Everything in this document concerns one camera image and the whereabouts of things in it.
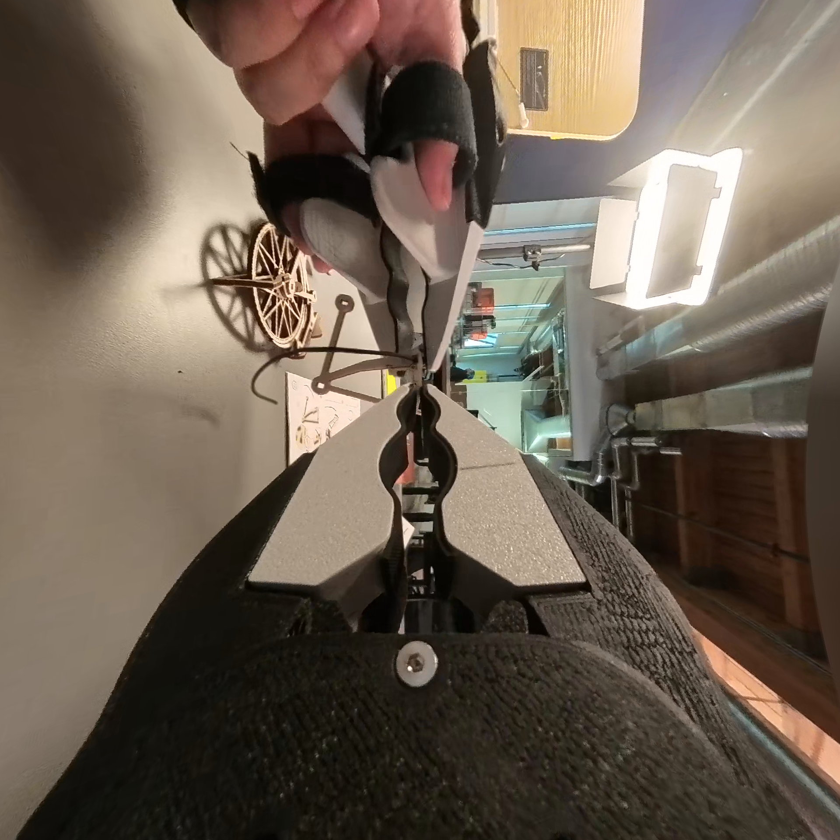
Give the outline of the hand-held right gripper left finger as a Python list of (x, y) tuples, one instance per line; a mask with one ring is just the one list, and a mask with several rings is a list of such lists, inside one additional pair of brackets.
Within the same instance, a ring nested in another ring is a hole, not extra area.
[(399, 387), (303, 463), (302, 477), (248, 574), (257, 589), (335, 603), (362, 631), (395, 633), (406, 602), (398, 479), (417, 387)]

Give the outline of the black rubber band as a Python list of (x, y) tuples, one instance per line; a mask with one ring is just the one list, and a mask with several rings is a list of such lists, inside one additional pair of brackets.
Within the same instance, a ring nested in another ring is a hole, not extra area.
[[(354, 392), (352, 390), (338, 387), (335, 383), (348, 376), (366, 371), (393, 371), (395, 373), (402, 373), (403, 375), (406, 375), (410, 386), (420, 386), (425, 382), (428, 374), (428, 370), (424, 367), (424, 362), (419, 353), (414, 356), (409, 356), (404, 353), (396, 353), (393, 351), (358, 349), (339, 345), (308, 346), (298, 350), (281, 350), (270, 356), (268, 360), (254, 372), (250, 380), (249, 390), (251, 395), (268, 404), (278, 405), (277, 399), (258, 390), (257, 385), (260, 376), (274, 364), (278, 364), (279, 362), (286, 360), (300, 361), (307, 354), (322, 354), (325, 357), (322, 372), (317, 377), (320, 384), (316, 384), (315, 380), (311, 381), (312, 391), (320, 396), (335, 393), (341, 396), (358, 399), (359, 401), (365, 403), (378, 403), (383, 400), (382, 397)], [(331, 364), (334, 356), (337, 354), (363, 356), (366, 358), (366, 361), (351, 364), (339, 370), (332, 371)]]

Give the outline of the triangular wooden frame part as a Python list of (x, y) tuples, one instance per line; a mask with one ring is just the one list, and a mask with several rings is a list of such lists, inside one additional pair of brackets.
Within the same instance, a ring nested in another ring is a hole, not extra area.
[[(321, 370), (318, 376), (311, 380), (311, 390), (318, 396), (339, 395), (359, 400), (361, 403), (375, 404), (385, 399), (383, 395), (368, 395), (341, 387), (343, 380), (365, 372), (392, 372), (398, 375), (408, 375), (410, 382), (417, 380), (419, 353), (404, 355), (382, 350), (363, 350), (339, 345), (341, 332), (347, 316), (355, 309), (354, 299), (345, 293), (339, 294), (334, 301), (336, 319), (332, 327), (329, 343), (325, 346), (310, 347), (311, 353), (319, 352), (323, 355)], [(336, 355), (363, 356), (364, 361), (333, 368)]]

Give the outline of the white studio light panel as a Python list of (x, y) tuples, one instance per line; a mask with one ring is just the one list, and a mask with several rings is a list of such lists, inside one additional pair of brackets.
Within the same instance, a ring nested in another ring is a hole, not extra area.
[(663, 150), (609, 183), (598, 208), (590, 289), (637, 312), (700, 307), (710, 295), (743, 151)]

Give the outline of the wooden bicycle wheel model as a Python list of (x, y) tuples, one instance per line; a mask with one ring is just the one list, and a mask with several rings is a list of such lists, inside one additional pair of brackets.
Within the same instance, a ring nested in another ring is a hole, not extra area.
[(248, 350), (303, 349), (320, 335), (311, 261), (272, 223), (214, 227), (202, 262), (210, 303)]

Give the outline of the silver ventilation duct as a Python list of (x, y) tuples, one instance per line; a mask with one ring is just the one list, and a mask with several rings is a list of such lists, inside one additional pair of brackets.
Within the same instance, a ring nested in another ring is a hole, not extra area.
[(824, 311), (838, 248), (834, 216), (726, 282), (702, 307), (687, 308), (635, 339), (612, 337), (596, 353), (598, 377), (612, 381), (653, 364), (717, 352)]

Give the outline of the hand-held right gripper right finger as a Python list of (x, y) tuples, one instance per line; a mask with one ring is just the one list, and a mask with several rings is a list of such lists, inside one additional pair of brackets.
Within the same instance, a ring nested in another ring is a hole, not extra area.
[(520, 450), (436, 387), (422, 388), (420, 409), (437, 485), (437, 598), (476, 631), (501, 603), (585, 593), (585, 572)]

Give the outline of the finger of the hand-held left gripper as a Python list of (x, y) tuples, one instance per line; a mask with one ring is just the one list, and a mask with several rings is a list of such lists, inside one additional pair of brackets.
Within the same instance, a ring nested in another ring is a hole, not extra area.
[(423, 372), (444, 363), (475, 268), (485, 230), (464, 219), (437, 219), (421, 248), (426, 281), (423, 304)]
[(391, 229), (383, 229), (381, 257), (386, 271), (385, 303), (393, 324), (394, 349), (414, 361), (424, 357), (427, 276)]

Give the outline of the large dark display panel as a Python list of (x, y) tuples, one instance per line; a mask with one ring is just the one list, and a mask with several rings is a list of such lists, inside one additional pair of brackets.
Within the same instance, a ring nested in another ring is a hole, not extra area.
[(590, 198), (665, 147), (667, 132), (632, 124), (613, 140), (510, 133), (495, 204)]

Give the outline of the black light stand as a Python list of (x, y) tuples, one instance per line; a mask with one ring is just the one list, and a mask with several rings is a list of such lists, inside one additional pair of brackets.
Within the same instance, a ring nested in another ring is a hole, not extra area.
[(483, 248), (476, 258), (476, 270), (541, 270), (543, 266), (576, 265), (592, 260), (590, 243), (558, 243)]

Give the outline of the wooden board on white stand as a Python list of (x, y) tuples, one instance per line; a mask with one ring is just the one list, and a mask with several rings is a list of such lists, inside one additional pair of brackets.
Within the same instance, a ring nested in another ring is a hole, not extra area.
[(510, 131), (603, 142), (629, 126), (645, 1), (499, 1), (489, 13)]

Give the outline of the person's left hand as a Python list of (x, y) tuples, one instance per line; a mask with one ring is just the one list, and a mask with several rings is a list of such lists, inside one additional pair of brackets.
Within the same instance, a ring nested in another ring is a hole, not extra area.
[[(388, 280), (369, 176), (350, 158), (396, 159), (413, 149), (431, 210), (449, 210), (480, 158), (461, 2), (174, 2), (205, 47), (234, 72), (264, 120), (265, 168), (250, 155), (255, 191), (318, 271), (335, 268), (373, 298)], [(360, 56), (359, 150), (324, 109)]]

